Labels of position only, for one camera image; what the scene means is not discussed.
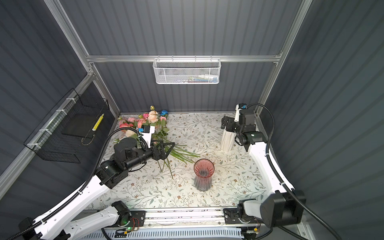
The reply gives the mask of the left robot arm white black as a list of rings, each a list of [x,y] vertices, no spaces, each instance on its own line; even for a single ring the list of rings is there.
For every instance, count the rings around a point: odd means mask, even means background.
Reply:
[[[75,217],[124,180],[134,167],[144,166],[150,159],[165,160],[174,147],[173,142],[142,140],[138,148],[136,139],[122,139],[114,145],[115,152],[110,159],[98,164],[95,172],[70,196],[35,219],[21,221],[16,236],[24,240],[78,240],[104,227],[129,226],[133,217],[121,201],[80,220]]]

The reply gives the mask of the white ribbed ceramic vase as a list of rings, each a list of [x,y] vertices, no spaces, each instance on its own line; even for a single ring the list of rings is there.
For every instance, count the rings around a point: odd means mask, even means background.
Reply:
[[[235,142],[236,133],[227,131],[226,129],[223,130],[223,135],[221,138],[221,150],[224,152],[229,152]]]

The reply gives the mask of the bunch of artificial flowers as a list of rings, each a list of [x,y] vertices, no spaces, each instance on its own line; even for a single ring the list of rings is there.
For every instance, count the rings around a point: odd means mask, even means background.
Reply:
[[[185,164],[193,164],[194,159],[200,157],[199,154],[190,152],[186,149],[186,145],[172,143],[168,138],[170,128],[168,127],[169,112],[167,110],[157,111],[154,106],[150,107],[150,111],[144,112],[136,117],[118,117],[118,128],[132,128],[131,130],[123,130],[120,138],[114,140],[114,144],[120,143],[124,138],[134,138],[140,147],[150,148],[156,147],[161,155],[165,156],[164,166],[171,168],[169,156],[181,161]]]

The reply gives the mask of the pink glass vase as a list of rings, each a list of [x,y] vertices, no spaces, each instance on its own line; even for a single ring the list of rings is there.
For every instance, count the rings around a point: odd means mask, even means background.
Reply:
[[[215,172],[213,162],[200,159],[194,164],[194,186],[201,192],[206,192],[212,187],[212,176]]]

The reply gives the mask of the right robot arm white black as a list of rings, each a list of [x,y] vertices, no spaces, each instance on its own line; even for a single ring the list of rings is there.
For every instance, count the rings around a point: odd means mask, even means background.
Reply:
[[[224,116],[221,122],[221,150],[228,152],[234,144],[244,147],[267,184],[260,200],[247,197],[239,201],[236,220],[245,223],[255,220],[272,228],[299,224],[304,208],[296,200],[305,203],[306,197],[302,191],[295,190],[269,153],[267,137],[257,130],[254,116],[254,110],[241,103],[236,106],[233,118]]]

